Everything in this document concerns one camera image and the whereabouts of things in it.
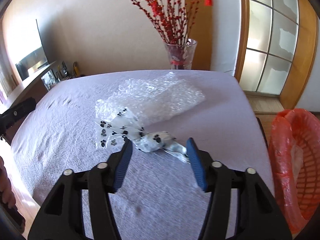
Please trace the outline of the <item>person's hand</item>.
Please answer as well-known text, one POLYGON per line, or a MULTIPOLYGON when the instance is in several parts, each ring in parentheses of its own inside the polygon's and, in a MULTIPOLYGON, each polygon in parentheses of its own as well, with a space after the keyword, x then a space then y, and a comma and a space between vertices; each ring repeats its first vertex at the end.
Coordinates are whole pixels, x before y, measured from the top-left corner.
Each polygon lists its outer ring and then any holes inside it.
POLYGON ((3 158, 0 157, 0 192, 1 192, 1 200, 4 204, 8 205, 8 208, 13 208, 16 204, 16 199, 14 193, 11 188, 11 182, 8 178, 7 171, 4 167, 3 158))

